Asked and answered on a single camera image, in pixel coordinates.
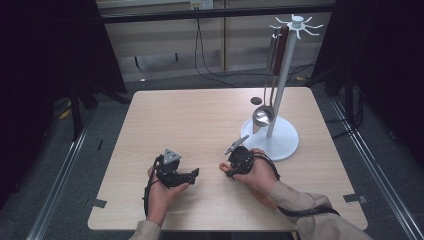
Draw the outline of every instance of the right hand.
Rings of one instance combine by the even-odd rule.
[[[258,148],[253,148],[250,152],[265,155],[265,152]],[[235,174],[233,178],[244,183],[262,204],[271,209],[277,208],[269,195],[278,180],[271,166],[265,160],[256,158],[253,162],[253,168],[248,174]]]

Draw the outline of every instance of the sleeve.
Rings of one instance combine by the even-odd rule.
[[[130,240],[158,240],[160,237],[160,230],[160,227],[153,222],[147,220],[140,221]]]
[[[278,206],[290,211],[307,210],[318,206],[331,208],[331,203],[326,196],[320,194],[301,193],[280,181],[272,188],[270,197],[277,203]],[[302,240],[371,239],[362,230],[340,216],[332,213],[317,214],[302,218],[289,217],[289,220],[298,225],[299,235]]]

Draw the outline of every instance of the metal frame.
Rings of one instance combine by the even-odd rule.
[[[72,143],[68,155],[66,156],[62,168],[60,169],[59,174],[57,175],[53,187],[49,193],[49,196],[45,200],[43,208],[38,213],[37,218],[31,227],[31,230],[26,238],[27,240],[43,239],[44,234],[46,233],[46,230],[59,203],[59,199],[62,195],[63,189],[66,186],[67,180],[72,170],[72,166],[74,165],[74,162],[77,159],[82,144],[84,143],[87,130],[93,121],[94,111],[95,110],[89,111],[87,123],[82,129],[82,132],[79,135],[78,139],[76,139],[76,141]]]
[[[333,104],[334,110],[336,111],[339,118],[346,119],[346,111],[343,108],[342,103],[334,97],[331,98],[331,103]],[[364,160],[365,165],[380,188],[381,193],[386,198],[387,203],[389,204],[408,238],[413,240],[424,239],[424,235],[421,232],[414,216],[399,197],[389,179],[384,174],[383,170],[380,168],[380,165],[371,153],[371,150],[362,139],[361,134],[359,134],[358,130],[350,125],[349,121],[343,120],[342,122],[346,131],[349,132],[349,136],[352,139],[353,144],[356,146],[359,154],[361,155],[362,160]]]
[[[116,14],[103,15],[100,18],[68,18],[54,20],[57,23],[129,23],[129,22],[148,22],[148,21],[164,21],[164,20],[182,20],[182,19],[198,19],[198,18],[220,18],[220,17],[243,17],[243,16],[260,16],[260,15],[279,15],[279,14],[300,14],[300,13],[318,13],[332,12],[335,4],[318,4],[318,5],[299,5],[284,7],[266,7],[266,8],[234,8],[234,9],[212,9],[199,11],[176,11],[176,12],[158,12],[144,14]]]

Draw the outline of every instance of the metal pole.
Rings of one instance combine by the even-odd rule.
[[[280,74],[280,80],[278,81],[277,94],[274,100],[274,113],[275,116],[278,116],[278,110],[280,109],[281,99],[283,97],[284,87],[286,86],[287,76],[289,73],[289,68],[291,64],[291,60],[293,57],[294,47],[296,46],[297,35],[296,31],[290,31],[289,37],[287,39],[287,46],[283,59],[283,69]],[[274,131],[275,120],[268,126],[267,137],[272,136],[272,132]]]

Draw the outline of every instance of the light wood tabletop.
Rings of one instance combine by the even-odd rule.
[[[145,219],[147,169],[170,149],[182,156],[178,172],[200,168],[196,183],[174,202],[162,229],[176,231],[294,231],[285,216],[262,206],[241,183],[219,168],[224,152],[240,136],[262,88],[137,92],[132,100],[88,226],[94,230],[134,230]],[[302,192],[329,197],[343,218],[360,229],[367,220],[309,88],[285,88],[279,115],[299,134],[299,146],[276,162],[281,180]]]

